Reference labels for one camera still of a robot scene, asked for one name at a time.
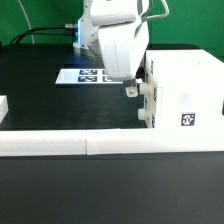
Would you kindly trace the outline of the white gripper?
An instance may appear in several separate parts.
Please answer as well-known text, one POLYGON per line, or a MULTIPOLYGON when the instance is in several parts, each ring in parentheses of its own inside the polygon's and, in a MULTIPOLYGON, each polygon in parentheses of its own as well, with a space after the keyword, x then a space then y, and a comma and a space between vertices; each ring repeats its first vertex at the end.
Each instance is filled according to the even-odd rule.
POLYGON ((134 79, 149 41, 148 25, 143 15, 149 0, 93 0, 92 25, 97 30, 88 39, 88 48, 101 56, 107 74, 124 81, 126 95, 137 97, 134 79))

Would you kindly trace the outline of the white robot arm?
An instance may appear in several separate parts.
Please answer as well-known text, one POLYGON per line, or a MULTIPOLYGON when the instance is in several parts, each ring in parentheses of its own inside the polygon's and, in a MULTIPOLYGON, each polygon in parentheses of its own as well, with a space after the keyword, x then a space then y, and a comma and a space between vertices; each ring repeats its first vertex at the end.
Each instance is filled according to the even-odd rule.
POLYGON ((125 85, 126 95, 138 95, 136 73, 149 41, 143 20, 149 0, 83 0, 74 51, 101 57, 106 74, 125 85))

